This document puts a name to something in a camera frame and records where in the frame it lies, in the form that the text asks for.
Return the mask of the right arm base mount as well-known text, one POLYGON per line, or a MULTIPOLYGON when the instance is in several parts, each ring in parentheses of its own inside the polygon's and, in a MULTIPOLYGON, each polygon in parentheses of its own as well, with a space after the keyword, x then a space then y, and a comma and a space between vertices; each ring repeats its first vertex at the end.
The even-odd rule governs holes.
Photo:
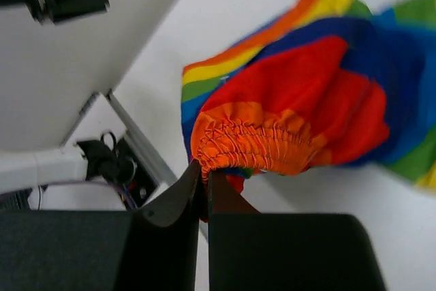
POLYGON ((157 189, 157 182, 124 138, 104 131, 98 139, 81 140, 76 145, 88 161, 87 179, 101 177, 117 189, 127 209, 139 209, 157 189))

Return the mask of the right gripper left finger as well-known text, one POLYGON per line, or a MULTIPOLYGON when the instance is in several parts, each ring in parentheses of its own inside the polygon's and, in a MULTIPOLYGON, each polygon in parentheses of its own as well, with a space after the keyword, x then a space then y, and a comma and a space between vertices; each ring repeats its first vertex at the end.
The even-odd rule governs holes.
POLYGON ((200 166, 135 211, 1 214, 2 290, 193 290, 200 166))

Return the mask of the rainbow striped shorts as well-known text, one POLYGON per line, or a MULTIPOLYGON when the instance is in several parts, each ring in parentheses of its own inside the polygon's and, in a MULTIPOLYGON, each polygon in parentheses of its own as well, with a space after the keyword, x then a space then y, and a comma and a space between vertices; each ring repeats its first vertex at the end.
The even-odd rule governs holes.
POLYGON ((435 189, 435 0, 298 0, 187 65, 181 127, 202 179, 376 163, 435 189))

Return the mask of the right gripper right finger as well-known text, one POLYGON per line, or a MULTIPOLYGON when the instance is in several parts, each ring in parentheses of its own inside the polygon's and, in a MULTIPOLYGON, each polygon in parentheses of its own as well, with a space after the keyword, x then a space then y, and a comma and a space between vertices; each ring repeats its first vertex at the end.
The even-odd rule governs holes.
POLYGON ((385 290, 370 238, 348 214, 260 213, 222 171, 208 178, 211 290, 385 290))

